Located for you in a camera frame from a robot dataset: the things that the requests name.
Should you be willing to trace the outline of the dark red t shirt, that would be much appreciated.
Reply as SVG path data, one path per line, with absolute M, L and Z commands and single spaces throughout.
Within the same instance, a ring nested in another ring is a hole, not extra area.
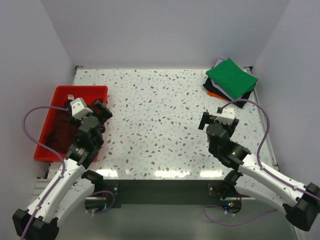
M 82 97 L 67 100 L 57 110 L 45 145 L 64 155 L 71 151 L 98 151 L 104 143 L 105 122 L 113 114 L 100 100 L 87 104 Z

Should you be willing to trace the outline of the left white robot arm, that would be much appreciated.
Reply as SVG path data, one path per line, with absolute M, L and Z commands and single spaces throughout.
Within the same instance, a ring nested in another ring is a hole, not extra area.
M 62 220 L 87 197 L 106 194 L 116 199 L 104 188 L 103 176 L 88 169 L 104 144 L 104 124 L 113 114 L 98 100 L 88 107 L 81 97 L 60 110 L 71 113 L 69 122 L 77 127 L 77 135 L 42 193 L 25 210 L 17 209 L 13 214 L 22 240 L 54 240 Z

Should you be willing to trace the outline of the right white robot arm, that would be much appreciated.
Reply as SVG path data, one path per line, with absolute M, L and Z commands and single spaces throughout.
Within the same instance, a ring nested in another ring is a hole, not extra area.
M 244 196 L 255 198 L 282 212 L 296 228 L 308 232 L 320 213 L 320 188 L 296 181 L 259 162 L 249 149 L 231 140 L 239 120 L 233 110 L 219 116 L 202 114 L 199 129 L 205 130 L 208 151 L 230 168 L 224 182 Z

